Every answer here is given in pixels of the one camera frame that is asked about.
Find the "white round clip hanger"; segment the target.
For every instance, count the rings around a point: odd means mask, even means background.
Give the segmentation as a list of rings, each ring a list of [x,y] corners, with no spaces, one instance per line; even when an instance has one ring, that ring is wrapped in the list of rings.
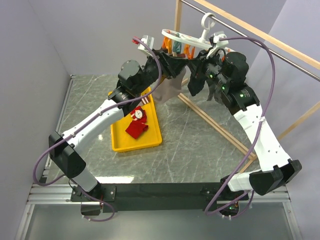
[[[183,57],[189,60],[194,58],[195,49],[199,48],[208,51],[211,47],[208,34],[210,30],[215,26],[216,21],[210,20],[211,17],[216,15],[211,12],[207,12],[201,19],[201,27],[203,28],[200,37],[193,37],[184,33],[180,33],[174,30],[163,29],[161,31],[164,36],[161,48],[168,54],[174,57]],[[220,48],[218,51],[230,53],[233,50],[227,46]]]

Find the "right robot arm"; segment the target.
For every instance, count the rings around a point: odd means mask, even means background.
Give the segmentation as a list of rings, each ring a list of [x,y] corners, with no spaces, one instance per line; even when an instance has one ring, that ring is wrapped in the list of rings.
[[[248,152],[255,152],[259,160],[258,170],[243,173],[234,170],[223,178],[217,193],[226,200],[239,191],[254,191],[263,196],[289,183],[302,170],[302,164],[282,148],[265,118],[267,107],[261,106],[246,83],[249,70],[246,56],[232,51],[221,58],[217,53],[209,56],[202,50],[187,66],[191,71],[187,85],[190,94],[195,96],[208,84],[215,100],[229,110],[245,131],[251,142]]]

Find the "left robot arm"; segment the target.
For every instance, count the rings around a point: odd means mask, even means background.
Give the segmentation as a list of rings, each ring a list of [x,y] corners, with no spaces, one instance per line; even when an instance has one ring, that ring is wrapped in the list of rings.
[[[177,77],[187,63],[187,59],[168,55],[163,50],[152,50],[144,66],[135,60],[126,61],[118,74],[116,88],[98,109],[75,127],[49,136],[51,160],[82,188],[82,195],[88,201],[101,198],[102,187],[80,156],[82,147],[137,107],[141,94],[151,84],[158,86],[162,78]]]

